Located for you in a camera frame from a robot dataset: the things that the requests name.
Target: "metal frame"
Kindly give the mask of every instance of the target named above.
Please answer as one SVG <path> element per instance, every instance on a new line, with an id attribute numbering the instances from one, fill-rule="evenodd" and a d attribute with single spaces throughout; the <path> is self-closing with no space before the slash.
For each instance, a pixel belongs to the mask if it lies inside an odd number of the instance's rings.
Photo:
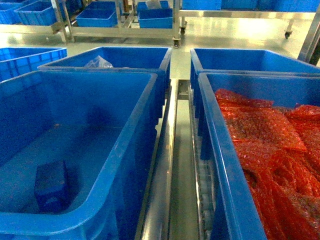
<path id="1" fill-rule="evenodd" d="M 169 238 L 170 200 L 174 142 L 176 135 L 179 80 L 172 79 L 151 176 L 142 230 L 138 239 Z"/>
<path id="2" fill-rule="evenodd" d="M 73 40 L 71 29 L 70 29 L 70 20 L 69 14 L 66 7 L 66 1 L 62 1 L 62 7 L 67 18 L 67 21 L 64 21 L 61 14 L 61 9 L 58 4 L 58 0 L 51 0 L 51 4 L 54 9 L 56 22 L 51 26 L 40 26 L 40 25 L 23 25 L 23 24 L 0 24 L 0 33 L 15 33 L 15 34 L 37 34 L 37 35 L 55 35 L 60 32 L 61 40 L 63 43 L 68 42 L 68 35 L 66 31 L 66 26 L 69 28 L 71 35 L 71 40 Z"/>

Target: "blue bin stack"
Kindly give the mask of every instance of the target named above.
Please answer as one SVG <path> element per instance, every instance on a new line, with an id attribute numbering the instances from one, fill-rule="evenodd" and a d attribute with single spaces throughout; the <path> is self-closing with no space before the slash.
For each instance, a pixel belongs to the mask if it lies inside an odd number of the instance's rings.
<path id="1" fill-rule="evenodd" d="M 20 8 L 21 6 L 21 3 L 0 2 L 0 24 L 20 23 L 20 19 L 14 10 Z"/>
<path id="2" fill-rule="evenodd" d="M 38 66 L 66 56 L 67 49 L 60 47 L 0 48 L 0 82 L 36 71 Z"/>
<path id="3" fill-rule="evenodd" d="M 285 108 L 320 106 L 320 68 L 268 50 L 196 48 L 190 80 L 200 159 L 216 173 L 210 239 L 266 240 L 215 92 L 226 89 Z"/>
<path id="4" fill-rule="evenodd" d="M 221 10 L 222 0 L 182 0 L 183 10 Z"/>
<path id="5" fill-rule="evenodd" d="M 57 22 L 54 8 L 49 1 L 36 1 L 14 10 L 24 25 L 50 26 Z"/>
<path id="6" fill-rule="evenodd" d="M 138 21 L 142 29 L 172 29 L 173 9 L 168 1 L 160 1 L 161 8 L 148 9 L 145 2 L 137 5 Z"/>

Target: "blue plastic block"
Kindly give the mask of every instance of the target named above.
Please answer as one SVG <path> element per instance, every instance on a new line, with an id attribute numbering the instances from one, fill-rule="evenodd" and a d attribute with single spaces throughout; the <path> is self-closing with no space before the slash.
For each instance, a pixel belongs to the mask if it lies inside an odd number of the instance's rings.
<path id="1" fill-rule="evenodd" d="M 40 212 L 58 213 L 68 207 L 67 168 L 63 160 L 37 167 L 34 195 Z"/>

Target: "floor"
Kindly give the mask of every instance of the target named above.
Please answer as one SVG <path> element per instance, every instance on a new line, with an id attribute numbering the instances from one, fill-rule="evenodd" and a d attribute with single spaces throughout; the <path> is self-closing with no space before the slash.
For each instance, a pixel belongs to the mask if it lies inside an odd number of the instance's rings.
<path id="1" fill-rule="evenodd" d="M 293 34 L 285 39 L 289 21 L 278 19 L 187 18 L 182 46 L 173 49 L 171 78 L 190 78 L 190 48 L 268 49 L 296 58 L 300 52 L 311 21 L 294 22 Z M 172 46 L 171 40 L 77 38 L 68 44 L 68 55 L 100 46 Z M 0 47 L 65 47 L 59 36 L 0 34 Z M 188 101 L 179 100 L 176 142 L 172 176 L 172 210 L 170 239 L 195 240 L 197 235 L 196 196 L 191 162 L 191 137 Z"/>

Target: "blue plastic crate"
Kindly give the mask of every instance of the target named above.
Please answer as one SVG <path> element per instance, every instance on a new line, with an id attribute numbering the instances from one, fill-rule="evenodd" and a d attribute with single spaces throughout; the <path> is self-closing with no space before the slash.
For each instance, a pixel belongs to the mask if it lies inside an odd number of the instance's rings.
<path id="1" fill-rule="evenodd" d="M 258 0 L 222 0 L 222 9 L 241 10 L 251 9 L 254 10 L 258 6 Z"/>
<path id="2" fill-rule="evenodd" d="M 306 12 L 314 13 L 320 0 L 278 0 L 274 10 L 280 12 Z"/>
<path id="3" fill-rule="evenodd" d="M 36 71 L 0 83 L 0 239 L 135 238 L 157 135 L 156 79 Z M 70 205 L 41 214 L 37 167 L 60 160 Z"/>
<path id="4" fill-rule="evenodd" d="M 163 9 L 169 9 L 169 2 L 168 1 L 160 1 L 160 5 Z M 147 4 L 145 1 L 140 1 L 138 2 L 137 6 L 136 6 L 136 11 L 139 14 L 139 12 L 141 10 L 148 10 Z"/>
<path id="5" fill-rule="evenodd" d="M 183 0 L 183 10 L 221 10 L 222 0 Z"/>
<path id="6" fill-rule="evenodd" d="M 141 29 L 172 29 L 172 8 L 141 10 L 138 14 Z"/>
<path id="7" fill-rule="evenodd" d="M 61 47 L 0 48 L 0 82 L 38 70 L 38 66 L 65 58 L 67 49 Z"/>
<path id="8" fill-rule="evenodd" d="M 36 1 L 37 0 L 0 0 L 0 3 L 21 4 L 22 6 L 26 6 Z"/>
<path id="9" fill-rule="evenodd" d="M 119 1 L 120 14 L 123 12 L 123 4 Z M 114 1 L 93 1 L 85 9 L 105 9 L 105 10 L 116 10 L 116 2 Z"/>
<path id="10" fill-rule="evenodd" d="M 20 23 L 19 17 L 14 12 L 22 6 L 22 3 L 3 3 L 0 2 L 0 24 Z"/>
<path id="11" fill-rule="evenodd" d="M 24 25 L 50 26 L 57 21 L 51 2 L 36 1 L 14 10 Z"/>
<path id="12" fill-rule="evenodd" d="M 215 211 L 224 216 L 219 215 L 224 221 L 212 226 L 216 231 L 212 231 L 211 239 L 266 240 L 214 92 L 227 89 L 252 99 L 272 100 L 275 106 L 287 108 L 296 103 L 320 106 L 320 77 L 202 73 L 199 85 L 201 104 L 197 111 L 204 145 L 201 155 L 215 168 L 218 181 Z"/>
<path id="13" fill-rule="evenodd" d="M 85 9 L 76 18 L 79 27 L 112 28 L 118 25 L 115 10 Z"/>
<path id="14" fill-rule="evenodd" d="M 92 50 L 67 57 L 52 63 L 39 66 L 39 70 L 83 70 L 94 71 L 94 68 L 85 68 L 85 65 L 101 56 L 110 62 L 112 68 L 96 68 L 105 72 L 139 72 L 155 73 L 158 75 L 160 89 L 162 89 L 162 104 L 165 103 L 164 91 L 170 83 L 170 60 L 172 49 L 169 47 L 97 47 Z"/>
<path id="15" fill-rule="evenodd" d="M 200 73 L 320 76 L 319 67 L 269 50 L 195 48 L 190 53 L 194 96 L 200 93 Z"/>

